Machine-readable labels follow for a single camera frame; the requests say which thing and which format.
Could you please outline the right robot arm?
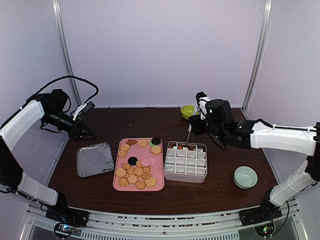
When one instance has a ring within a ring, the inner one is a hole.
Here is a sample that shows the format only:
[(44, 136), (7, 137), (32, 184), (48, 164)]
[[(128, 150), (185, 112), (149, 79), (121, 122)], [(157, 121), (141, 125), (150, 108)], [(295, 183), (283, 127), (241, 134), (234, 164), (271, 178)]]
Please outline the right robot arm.
[(287, 200), (320, 181), (320, 124), (294, 127), (271, 124), (259, 118), (235, 121), (230, 103), (210, 99), (203, 92), (196, 96), (198, 113), (189, 117), (189, 132), (206, 134), (221, 150), (227, 146), (240, 149), (268, 149), (306, 156), (302, 165), (286, 180), (269, 190), (259, 207), (259, 220), (268, 220)]

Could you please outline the brown flower cookie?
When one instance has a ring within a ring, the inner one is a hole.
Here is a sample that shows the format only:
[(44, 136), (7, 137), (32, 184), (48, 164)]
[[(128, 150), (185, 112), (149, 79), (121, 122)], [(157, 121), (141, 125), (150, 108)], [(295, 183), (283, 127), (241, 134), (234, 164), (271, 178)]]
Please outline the brown flower cookie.
[(136, 144), (137, 142), (138, 142), (138, 141), (135, 140), (135, 139), (128, 139), (128, 140), (126, 141), (126, 144), (132, 146), (132, 145)]

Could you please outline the clear plastic box lid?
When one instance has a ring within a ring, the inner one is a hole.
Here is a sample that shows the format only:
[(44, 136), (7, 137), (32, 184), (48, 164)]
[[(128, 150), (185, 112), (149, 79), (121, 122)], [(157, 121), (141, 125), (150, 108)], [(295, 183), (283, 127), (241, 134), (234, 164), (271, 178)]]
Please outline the clear plastic box lid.
[(107, 142), (79, 148), (76, 162), (77, 175), (80, 178), (108, 173), (115, 169), (111, 145)]

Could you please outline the lilac divided storage box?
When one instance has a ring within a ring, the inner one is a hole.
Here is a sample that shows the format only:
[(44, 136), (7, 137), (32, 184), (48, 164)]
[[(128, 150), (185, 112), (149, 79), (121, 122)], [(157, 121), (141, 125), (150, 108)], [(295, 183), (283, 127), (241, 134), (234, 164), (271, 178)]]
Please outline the lilac divided storage box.
[(164, 161), (164, 178), (169, 181), (203, 183), (208, 173), (207, 146), (203, 143), (170, 141)]

